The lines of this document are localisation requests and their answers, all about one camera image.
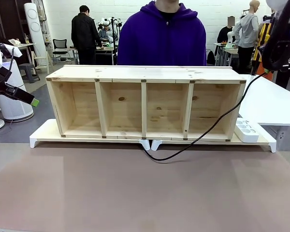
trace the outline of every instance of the stool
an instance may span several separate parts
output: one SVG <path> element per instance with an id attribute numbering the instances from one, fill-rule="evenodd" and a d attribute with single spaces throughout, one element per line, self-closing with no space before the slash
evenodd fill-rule
<path id="1" fill-rule="evenodd" d="M 26 72 L 27 80 L 29 80 L 30 83 L 34 83 L 35 79 L 39 79 L 40 80 L 38 74 L 34 78 L 33 78 L 32 74 L 31 74 L 31 69 L 35 70 L 35 67 L 34 67 L 33 64 L 20 64 L 18 66 L 18 68 L 19 68 L 19 70 L 24 70 Z"/>

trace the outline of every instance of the man in black jacket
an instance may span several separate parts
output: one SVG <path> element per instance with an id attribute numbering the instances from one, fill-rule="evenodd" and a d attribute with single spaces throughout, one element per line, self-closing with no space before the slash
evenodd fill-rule
<path id="1" fill-rule="evenodd" d="M 89 17 L 89 8 L 81 6 L 80 13 L 72 20 L 72 42 L 78 50 L 80 64 L 94 65 L 96 63 L 96 42 L 101 46 L 101 40 L 94 20 Z"/>

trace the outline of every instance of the brick wall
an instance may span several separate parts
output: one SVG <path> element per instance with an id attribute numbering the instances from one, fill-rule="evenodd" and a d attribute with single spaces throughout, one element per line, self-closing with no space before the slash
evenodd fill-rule
<path id="1" fill-rule="evenodd" d="M 150 0 L 43 0 L 47 22 L 52 39 L 68 39 L 71 42 L 71 20 L 78 14 L 80 5 L 90 8 L 90 16 L 98 22 L 102 17 L 121 18 L 125 22 L 130 15 L 138 12 Z M 227 17 L 235 16 L 236 21 L 243 9 L 249 8 L 250 0 L 181 0 L 187 8 L 197 11 L 199 19 L 203 22 L 207 32 L 207 48 L 214 50 L 213 43 L 217 41 L 220 29 L 227 25 Z M 257 15 L 259 22 L 271 10 L 265 0 Z"/>

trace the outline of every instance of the black hair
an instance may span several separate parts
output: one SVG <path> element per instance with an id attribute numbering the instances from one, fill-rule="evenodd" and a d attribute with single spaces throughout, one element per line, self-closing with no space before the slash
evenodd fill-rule
<path id="1" fill-rule="evenodd" d="M 86 11 L 88 11 L 88 13 L 89 13 L 89 8 L 87 6 L 85 6 L 85 5 L 80 6 L 80 8 L 79 8 L 80 13 L 85 13 Z"/>

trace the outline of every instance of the gray hoodie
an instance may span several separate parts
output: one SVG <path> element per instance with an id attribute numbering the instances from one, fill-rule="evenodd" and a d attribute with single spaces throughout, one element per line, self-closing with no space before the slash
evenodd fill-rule
<path id="1" fill-rule="evenodd" d="M 248 48 L 254 47 L 258 39 L 259 23 L 258 17 L 254 14 L 247 14 L 240 20 L 240 23 L 235 26 L 235 45 Z"/>

